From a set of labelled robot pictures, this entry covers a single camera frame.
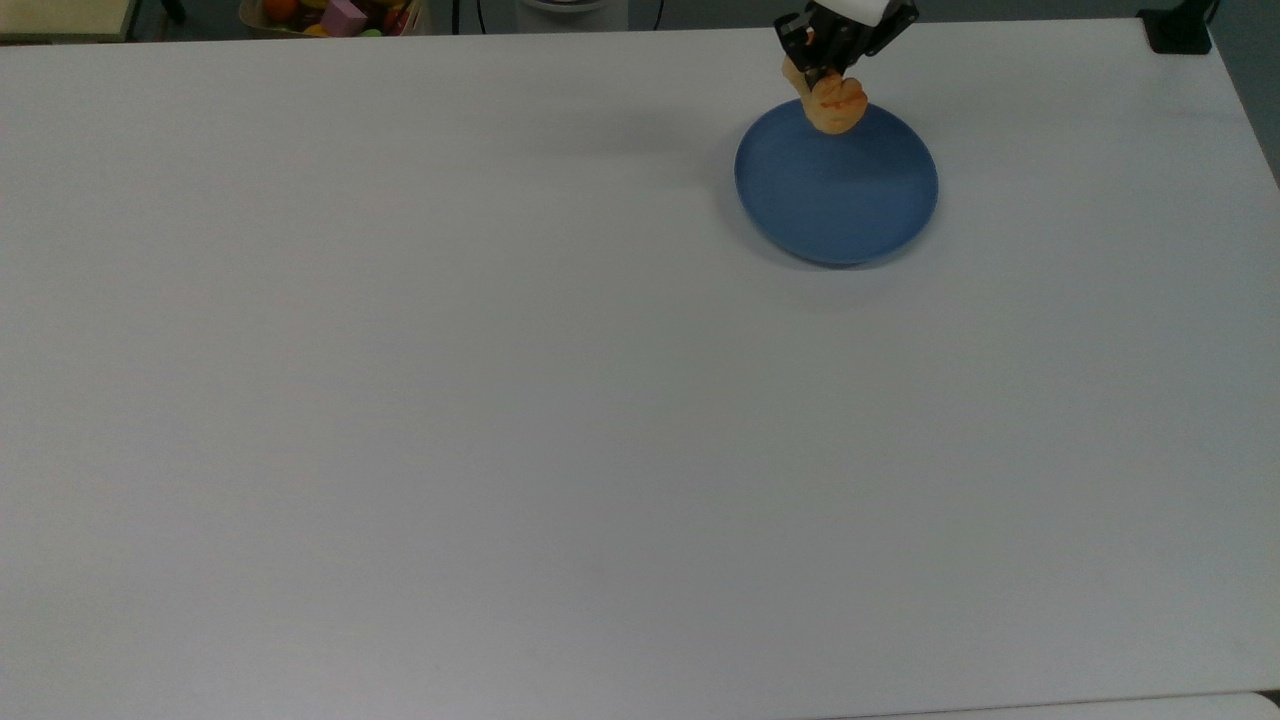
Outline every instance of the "purple block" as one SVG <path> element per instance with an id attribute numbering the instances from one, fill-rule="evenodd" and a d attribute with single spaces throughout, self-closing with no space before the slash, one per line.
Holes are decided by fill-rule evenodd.
<path id="1" fill-rule="evenodd" d="M 329 0 L 329 6 L 320 18 L 320 26 L 333 37 L 352 37 L 365 29 L 369 17 L 351 4 L 351 0 Z"/>

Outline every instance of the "orange fruit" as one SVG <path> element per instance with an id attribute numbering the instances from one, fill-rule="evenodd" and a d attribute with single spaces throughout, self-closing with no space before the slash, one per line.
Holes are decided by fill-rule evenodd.
<path id="1" fill-rule="evenodd" d="M 262 0 L 262 13 L 273 23 L 287 23 L 298 12 L 298 0 Z"/>

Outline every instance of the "toy fruit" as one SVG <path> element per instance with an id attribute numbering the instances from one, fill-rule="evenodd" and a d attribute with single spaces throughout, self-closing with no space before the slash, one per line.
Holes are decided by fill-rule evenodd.
<path id="1" fill-rule="evenodd" d="M 298 12 L 298 0 L 262 0 L 262 13 L 273 23 L 287 23 Z"/>
<path id="2" fill-rule="evenodd" d="M 404 4 L 387 8 L 387 17 L 383 19 L 383 35 L 399 35 L 404 29 L 404 22 L 408 20 L 408 13 L 404 12 Z"/>

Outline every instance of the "food item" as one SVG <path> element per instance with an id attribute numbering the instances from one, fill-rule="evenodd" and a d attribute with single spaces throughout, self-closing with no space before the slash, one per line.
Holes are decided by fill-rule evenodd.
<path id="1" fill-rule="evenodd" d="M 404 31 L 404 23 L 408 22 L 408 10 L 404 9 L 404 4 L 387 8 L 387 15 L 383 18 L 383 35 L 399 35 Z"/>
<path id="2" fill-rule="evenodd" d="M 287 23 L 298 12 L 298 0 L 262 0 L 262 13 L 273 23 Z"/>
<path id="3" fill-rule="evenodd" d="M 849 132 L 867 114 L 867 94 L 863 83 L 854 78 L 844 78 L 831 70 L 809 90 L 804 73 L 796 68 L 791 58 L 782 63 L 782 76 L 800 94 L 800 106 L 819 132 L 840 135 Z"/>

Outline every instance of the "robotic arm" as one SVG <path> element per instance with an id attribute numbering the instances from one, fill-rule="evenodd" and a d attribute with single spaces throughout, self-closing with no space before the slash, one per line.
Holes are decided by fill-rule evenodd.
<path id="1" fill-rule="evenodd" d="M 782 49 L 809 90 L 873 56 L 920 17 L 913 0 L 814 0 L 773 22 Z"/>

